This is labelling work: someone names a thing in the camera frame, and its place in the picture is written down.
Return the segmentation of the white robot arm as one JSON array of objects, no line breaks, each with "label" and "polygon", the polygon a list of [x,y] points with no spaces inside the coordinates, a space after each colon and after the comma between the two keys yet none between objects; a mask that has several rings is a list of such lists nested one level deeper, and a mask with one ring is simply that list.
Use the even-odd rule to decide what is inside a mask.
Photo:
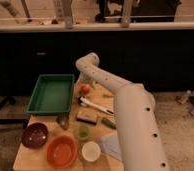
[{"label": "white robot arm", "polygon": [[113,109],[124,171],[170,171],[154,115],[153,95],[142,84],[132,83],[98,65],[96,53],[76,61],[82,81],[96,81],[114,94]]}]

